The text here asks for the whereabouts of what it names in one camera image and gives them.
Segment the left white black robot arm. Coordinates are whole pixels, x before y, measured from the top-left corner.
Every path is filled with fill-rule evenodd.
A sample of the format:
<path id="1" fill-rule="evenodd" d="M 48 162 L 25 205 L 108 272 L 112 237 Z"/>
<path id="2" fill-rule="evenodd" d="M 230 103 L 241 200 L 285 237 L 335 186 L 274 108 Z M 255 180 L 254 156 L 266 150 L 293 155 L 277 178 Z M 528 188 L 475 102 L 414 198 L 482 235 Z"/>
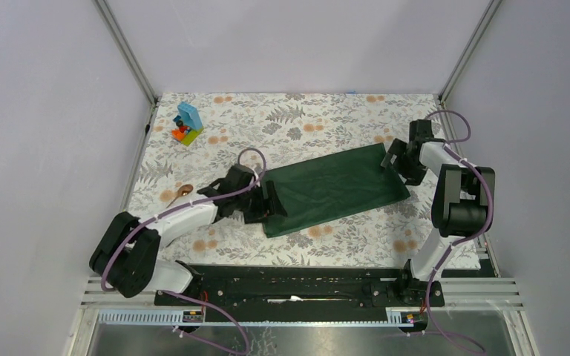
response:
<path id="1" fill-rule="evenodd" d="M 161 260 L 158 254 L 176 238 L 235 212 L 242 213 L 246 224 L 287 216 L 275 183 L 237 163 L 225 177 L 152 217 L 117 214 L 91 255 L 89 268 L 102 277 L 105 291 L 118 291 L 125 298 L 144 291 L 171 291 L 180 303 L 190 305 L 200 297 L 196 272 L 182 262 Z"/>

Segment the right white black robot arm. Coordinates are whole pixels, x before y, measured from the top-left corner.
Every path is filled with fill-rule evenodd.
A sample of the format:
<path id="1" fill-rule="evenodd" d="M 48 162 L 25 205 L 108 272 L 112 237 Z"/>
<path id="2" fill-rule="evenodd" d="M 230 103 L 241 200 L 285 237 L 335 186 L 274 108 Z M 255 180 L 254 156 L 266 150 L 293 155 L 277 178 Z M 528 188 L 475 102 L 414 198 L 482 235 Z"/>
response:
<path id="1" fill-rule="evenodd" d="M 428 119 L 410 123 L 409 139 L 396 139 L 381 163 L 406 185 L 420 185 L 428 172 L 437 177 L 431 206 L 433 230 L 396 282 L 400 302 L 413 306 L 433 293 L 455 249 L 486 232 L 493 220 L 495 172 L 460 157 L 433 134 Z"/>

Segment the dark green cloth napkin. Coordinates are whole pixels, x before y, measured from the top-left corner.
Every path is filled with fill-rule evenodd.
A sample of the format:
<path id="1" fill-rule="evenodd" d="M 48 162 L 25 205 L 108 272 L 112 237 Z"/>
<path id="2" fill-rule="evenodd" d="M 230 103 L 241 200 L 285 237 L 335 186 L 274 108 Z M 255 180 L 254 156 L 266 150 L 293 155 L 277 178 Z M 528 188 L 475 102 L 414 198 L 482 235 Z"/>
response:
<path id="1" fill-rule="evenodd" d="M 406 200 L 400 176 L 381 166 L 385 156 L 378 143 L 267 171 L 264 179 L 274 183 L 287 215 L 268 217 L 264 234 L 280 237 Z"/>

